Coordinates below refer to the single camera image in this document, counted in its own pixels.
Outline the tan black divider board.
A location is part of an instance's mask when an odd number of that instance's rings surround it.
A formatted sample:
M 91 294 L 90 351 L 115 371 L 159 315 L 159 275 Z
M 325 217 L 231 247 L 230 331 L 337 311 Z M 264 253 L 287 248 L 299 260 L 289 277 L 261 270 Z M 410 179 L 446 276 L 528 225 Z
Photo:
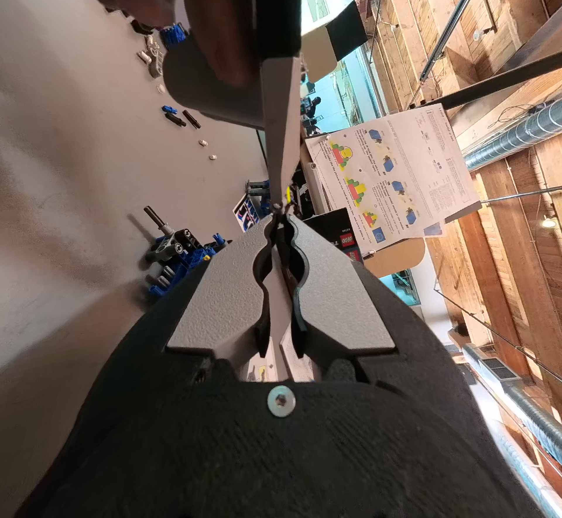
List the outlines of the tan black divider board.
M 353 0 L 328 23 L 303 35 L 301 51 L 308 80 L 316 83 L 334 72 L 343 58 L 367 41 L 359 8 Z

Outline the pile of loose lego pieces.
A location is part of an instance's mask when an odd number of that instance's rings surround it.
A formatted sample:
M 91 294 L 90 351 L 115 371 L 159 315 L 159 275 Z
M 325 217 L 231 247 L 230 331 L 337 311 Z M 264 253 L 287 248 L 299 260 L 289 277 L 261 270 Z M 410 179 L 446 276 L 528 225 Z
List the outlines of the pile of loose lego pieces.
M 137 19 L 130 21 L 132 30 L 144 37 L 145 48 L 138 56 L 144 60 L 150 75 L 162 79 L 176 106 L 164 105 L 165 116 L 178 126 L 201 129 L 191 110 L 211 117 L 220 103 L 222 82 L 208 65 L 191 32 L 182 23 L 156 28 Z

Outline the silver ventilation duct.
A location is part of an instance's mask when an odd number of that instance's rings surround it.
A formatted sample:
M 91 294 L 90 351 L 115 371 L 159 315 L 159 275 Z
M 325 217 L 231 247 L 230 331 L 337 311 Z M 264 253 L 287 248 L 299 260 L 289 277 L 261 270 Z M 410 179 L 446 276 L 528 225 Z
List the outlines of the silver ventilation duct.
M 561 423 L 524 391 L 522 378 L 495 356 L 488 356 L 471 343 L 462 346 L 470 367 L 558 464 L 561 464 Z
M 560 134 L 561 98 L 558 98 L 526 110 L 510 127 L 465 155 L 465 164 L 473 172 Z

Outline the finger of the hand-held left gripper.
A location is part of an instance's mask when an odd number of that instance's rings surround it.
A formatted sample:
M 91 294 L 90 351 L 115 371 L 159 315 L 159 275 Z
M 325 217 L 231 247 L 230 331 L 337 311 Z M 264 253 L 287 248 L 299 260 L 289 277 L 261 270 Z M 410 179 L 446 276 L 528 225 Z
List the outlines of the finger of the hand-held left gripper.
M 261 66 L 263 122 L 272 203 L 283 202 L 299 163 L 301 57 L 266 59 Z

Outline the blue grey lego sub-assembly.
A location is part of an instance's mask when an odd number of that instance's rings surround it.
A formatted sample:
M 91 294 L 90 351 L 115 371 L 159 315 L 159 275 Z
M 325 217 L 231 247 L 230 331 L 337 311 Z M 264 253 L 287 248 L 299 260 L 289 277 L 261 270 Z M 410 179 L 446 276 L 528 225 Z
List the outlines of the blue grey lego sub-assembly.
M 155 300 L 165 297 L 197 266 L 209 262 L 232 242 L 216 233 L 211 242 L 202 244 L 189 229 L 172 229 L 149 205 L 143 210 L 162 233 L 144 255 L 149 267 L 160 269 L 158 275 L 147 277 L 147 293 Z

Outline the lego set cardboard box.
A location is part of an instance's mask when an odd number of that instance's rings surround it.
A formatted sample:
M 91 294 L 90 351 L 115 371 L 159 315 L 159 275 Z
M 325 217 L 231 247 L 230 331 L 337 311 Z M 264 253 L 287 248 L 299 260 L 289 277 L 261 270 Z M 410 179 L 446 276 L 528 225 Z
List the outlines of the lego set cardboard box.
M 315 215 L 305 219 L 304 223 L 352 261 L 364 263 L 347 208 Z

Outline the person's left hand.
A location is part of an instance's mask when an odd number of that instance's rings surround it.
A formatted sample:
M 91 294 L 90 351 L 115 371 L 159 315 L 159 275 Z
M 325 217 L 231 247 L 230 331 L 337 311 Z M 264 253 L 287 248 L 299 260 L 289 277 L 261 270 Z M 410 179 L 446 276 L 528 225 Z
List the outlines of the person's left hand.
M 153 27 L 174 22 L 174 0 L 98 0 Z M 193 37 L 217 78 L 243 87 L 258 74 L 251 0 L 184 0 Z

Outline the lego instruction booklet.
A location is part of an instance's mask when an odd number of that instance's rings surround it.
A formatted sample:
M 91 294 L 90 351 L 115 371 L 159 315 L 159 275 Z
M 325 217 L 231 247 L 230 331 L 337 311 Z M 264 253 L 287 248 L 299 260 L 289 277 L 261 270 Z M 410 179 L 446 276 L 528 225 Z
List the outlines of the lego instruction booklet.
M 284 379 L 279 377 L 279 367 L 284 367 L 288 375 L 287 379 L 294 382 L 312 383 L 316 381 L 315 373 L 317 371 L 314 362 L 305 354 L 302 358 L 299 358 L 294 350 L 290 326 L 288 326 L 279 342 L 280 362 L 277 362 L 275 356 L 275 344 L 275 340 L 270 336 L 265 356 L 261 357 L 259 353 L 256 353 L 249 359 L 241 371 L 243 381 L 257 383 L 283 381 Z

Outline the lego sticker sheet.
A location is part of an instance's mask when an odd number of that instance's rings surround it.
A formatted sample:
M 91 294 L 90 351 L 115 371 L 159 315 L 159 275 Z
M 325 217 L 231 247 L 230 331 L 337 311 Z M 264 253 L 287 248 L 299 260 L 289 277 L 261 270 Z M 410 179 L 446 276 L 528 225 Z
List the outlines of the lego sticker sheet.
M 260 208 L 256 206 L 255 200 L 248 193 L 245 193 L 243 197 L 237 201 L 233 209 L 233 214 L 243 233 L 247 232 L 263 219 Z

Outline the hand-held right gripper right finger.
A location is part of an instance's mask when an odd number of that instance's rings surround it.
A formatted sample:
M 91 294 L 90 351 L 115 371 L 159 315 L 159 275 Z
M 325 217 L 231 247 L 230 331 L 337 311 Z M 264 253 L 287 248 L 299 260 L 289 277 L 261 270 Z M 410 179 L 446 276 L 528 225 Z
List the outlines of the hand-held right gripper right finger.
M 357 269 L 293 215 L 285 217 L 288 271 L 294 280 L 291 338 L 299 358 L 353 358 L 396 345 Z

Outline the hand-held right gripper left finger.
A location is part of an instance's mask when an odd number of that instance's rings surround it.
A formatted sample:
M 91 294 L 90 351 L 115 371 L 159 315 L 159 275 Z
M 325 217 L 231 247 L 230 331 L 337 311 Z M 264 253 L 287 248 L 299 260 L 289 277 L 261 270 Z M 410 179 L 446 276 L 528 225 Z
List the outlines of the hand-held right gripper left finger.
M 212 258 L 169 349 L 212 358 L 265 356 L 271 317 L 264 280 L 273 267 L 274 234 L 275 217 L 269 215 Z

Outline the white sheet holder bar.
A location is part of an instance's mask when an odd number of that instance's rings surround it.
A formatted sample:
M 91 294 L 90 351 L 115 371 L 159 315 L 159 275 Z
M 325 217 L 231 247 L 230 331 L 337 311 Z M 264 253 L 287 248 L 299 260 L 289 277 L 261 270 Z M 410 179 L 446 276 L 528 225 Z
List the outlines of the white sheet holder bar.
M 318 166 L 306 161 L 301 164 L 315 215 L 329 213 L 332 207 L 321 182 Z

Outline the printed instruction sheet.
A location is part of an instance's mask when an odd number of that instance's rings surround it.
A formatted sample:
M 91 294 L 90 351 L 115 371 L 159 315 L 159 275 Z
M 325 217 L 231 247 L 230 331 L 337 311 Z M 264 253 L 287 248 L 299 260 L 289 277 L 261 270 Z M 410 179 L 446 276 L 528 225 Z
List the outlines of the printed instruction sheet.
M 477 211 L 482 204 L 441 104 L 305 140 L 334 210 L 347 209 L 363 255 Z

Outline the partly built lego buggy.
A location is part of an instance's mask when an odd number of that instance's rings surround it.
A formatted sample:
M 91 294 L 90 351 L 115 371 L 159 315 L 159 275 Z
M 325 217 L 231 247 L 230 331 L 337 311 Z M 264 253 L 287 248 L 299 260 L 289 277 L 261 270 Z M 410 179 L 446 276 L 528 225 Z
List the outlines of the partly built lego buggy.
M 249 198 L 256 198 L 258 200 L 257 212 L 260 217 L 263 218 L 272 213 L 269 180 L 261 182 L 247 181 L 245 190 Z M 292 183 L 287 187 L 287 192 L 287 201 L 293 206 L 294 214 L 297 217 L 306 220 L 316 215 L 306 183 L 303 185 Z

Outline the tan cardboard board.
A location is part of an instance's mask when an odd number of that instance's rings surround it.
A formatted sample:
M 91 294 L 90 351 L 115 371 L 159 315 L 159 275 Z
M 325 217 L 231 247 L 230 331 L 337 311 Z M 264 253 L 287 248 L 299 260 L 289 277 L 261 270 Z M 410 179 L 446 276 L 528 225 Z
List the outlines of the tan cardboard board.
M 365 268 L 381 279 L 418 266 L 425 256 L 425 240 L 411 238 L 397 242 L 364 259 Z

